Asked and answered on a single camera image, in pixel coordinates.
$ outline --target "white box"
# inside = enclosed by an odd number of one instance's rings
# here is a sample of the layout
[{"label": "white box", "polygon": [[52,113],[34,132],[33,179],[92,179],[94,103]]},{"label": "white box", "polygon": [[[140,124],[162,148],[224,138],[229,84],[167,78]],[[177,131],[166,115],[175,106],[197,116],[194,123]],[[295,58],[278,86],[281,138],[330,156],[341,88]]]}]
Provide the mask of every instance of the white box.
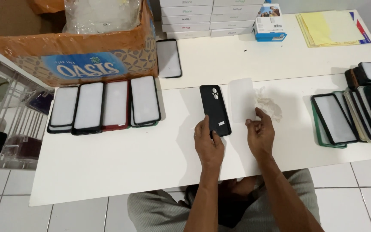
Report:
[{"label": "white box", "polygon": [[173,31],[208,31],[210,29],[210,23],[193,23],[193,24],[166,24],[161,25],[163,32]]},{"label": "white box", "polygon": [[258,13],[262,5],[213,7],[212,14]]},{"label": "white box", "polygon": [[161,17],[162,24],[185,24],[210,22],[211,14],[181,15]]},{"label": "white box", "polygon": [[179,16],[179,15],[195,15],[195,14],[211,14],[213,6],[192,6],[192,7],[176,7],[176,8],[161,8],[161,16]]},{"label": "white box", "polygon": [[250,34],[251,32],[253,32],[253,29],[254,27],[234,28],[234,29],[217,29],[217,30],[211,31],[210,37]]},{"label": "white box", "polygon": [[241,5],[261,5],[264,0],[214,0],[215,7],[241,6]]},{"label": "white box", "polygon": [[213,5],[213,0],[160,0],[162,8]]},{"label": "white box", "polygon": [[257,13],[212,14],[210,18],[210,22],[255,20],[256,17],[257,17]]},{"label": "white box", "polygon": [[187,39],[187,38],[197,38],[210,36],[211,31],[176,31],[167,32],[167,39]]},{"label": "white box", "polygon": [[254,21],[255,20],[212,22],[210,24],[210,30],[252,27]]}]

